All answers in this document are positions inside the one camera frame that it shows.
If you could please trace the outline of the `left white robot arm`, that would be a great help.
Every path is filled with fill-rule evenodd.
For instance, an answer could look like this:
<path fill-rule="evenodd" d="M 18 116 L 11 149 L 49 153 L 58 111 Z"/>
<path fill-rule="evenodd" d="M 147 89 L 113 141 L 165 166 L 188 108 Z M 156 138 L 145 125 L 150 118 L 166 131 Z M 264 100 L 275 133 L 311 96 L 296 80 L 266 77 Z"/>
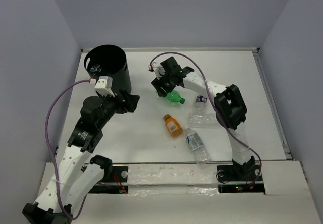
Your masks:
<path fill-rule="evenodd" d="M 102 129 L 115 114 L 132 113 L 140 97 L 125 90 L 116 96 L 90 96 L 83 101 L 81 117 L 68 140 L 54 175 L 34 203 L 27 203 L 23 215 L 29 223 L 71 223 L 79 215 L 88 192 L 112 175 L 112 161 L 92 156 L 103 137 Z"/>

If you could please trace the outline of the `Pepsi label clear bottle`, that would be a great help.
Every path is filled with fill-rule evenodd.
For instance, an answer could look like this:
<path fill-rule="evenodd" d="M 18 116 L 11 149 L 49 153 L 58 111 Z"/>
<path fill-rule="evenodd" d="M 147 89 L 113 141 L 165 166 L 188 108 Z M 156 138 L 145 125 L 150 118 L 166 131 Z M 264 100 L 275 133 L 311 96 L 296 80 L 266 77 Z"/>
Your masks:
<path fill-rule="evenodd" d="M 207 104 L 207 98 L 202 96 L 202 95 L 198 95 L 196 97 L 196 102 L 195 102 L 195 111 L 197 113 L 204 113 L 206 112 L 206 104 Z"/>

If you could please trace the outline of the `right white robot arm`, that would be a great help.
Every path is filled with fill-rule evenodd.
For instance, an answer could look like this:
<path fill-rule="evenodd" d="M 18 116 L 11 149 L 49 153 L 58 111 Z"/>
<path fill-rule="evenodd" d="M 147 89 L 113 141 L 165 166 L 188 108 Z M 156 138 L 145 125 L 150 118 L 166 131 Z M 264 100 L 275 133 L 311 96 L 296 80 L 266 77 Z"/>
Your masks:
<path fill-rule="evenodd" d="M 174 53 L 161 63 L 151 60 L 148 69 L 154 72 L 156 78 L 152 85 L 160 97 L 180 86 L 206 96 L 215 111 L 218 123 L 226 130 L 232 150 L 232 165 L 218 176 L 226 177 L 226 182 L 249 181 L 245 188 L 255 185 L 261 176 L 262 162 L 259 154 L 246 143 L 244 123 L 247 107 L 239 88 L 220 85 L 208 80 L 197 63 L 195 68 L 181 67 Z"/>

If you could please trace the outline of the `white cap water bottle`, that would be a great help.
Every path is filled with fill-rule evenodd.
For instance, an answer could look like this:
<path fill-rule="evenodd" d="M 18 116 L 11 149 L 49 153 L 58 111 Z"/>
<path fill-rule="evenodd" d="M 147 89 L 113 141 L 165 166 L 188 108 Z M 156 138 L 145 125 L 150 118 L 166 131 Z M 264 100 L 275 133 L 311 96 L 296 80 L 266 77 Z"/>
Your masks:
<path fill-rule="evenodd" d="M 184 134 L 187 146 L 196 163 L 200 165 L 209 163 L 211 156 L 199 134 L 189 127 L 185 129 Z"/>

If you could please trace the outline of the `small clear bottle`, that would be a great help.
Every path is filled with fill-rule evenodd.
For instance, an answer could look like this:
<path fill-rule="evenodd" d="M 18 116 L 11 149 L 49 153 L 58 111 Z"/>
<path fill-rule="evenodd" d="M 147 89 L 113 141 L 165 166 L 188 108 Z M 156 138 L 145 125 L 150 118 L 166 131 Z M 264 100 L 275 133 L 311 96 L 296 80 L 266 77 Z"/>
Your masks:
<path fill-rule="evenodd" d="M 96 75 L 96 74 L 100 73 L 101 70 L 102 70 L 101 65 L 99 65 L 99 64 L 93 64 L 91 66 L 91 68 L 90 68 L 90 73 Z"/>

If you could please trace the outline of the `green plastic bottle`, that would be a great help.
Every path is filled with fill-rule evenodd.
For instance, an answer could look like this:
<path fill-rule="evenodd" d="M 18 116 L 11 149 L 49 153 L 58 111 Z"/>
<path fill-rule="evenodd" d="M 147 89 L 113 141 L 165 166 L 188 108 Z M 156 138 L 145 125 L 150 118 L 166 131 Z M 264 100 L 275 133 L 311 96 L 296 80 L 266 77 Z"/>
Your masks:
<path fill-rule="evenodd" d="M 169 92 L 166 95 L 166 100 L 171 105 L 183 105 L 185 103 L 185 99 L 182 98 L 176 90 Z"/>

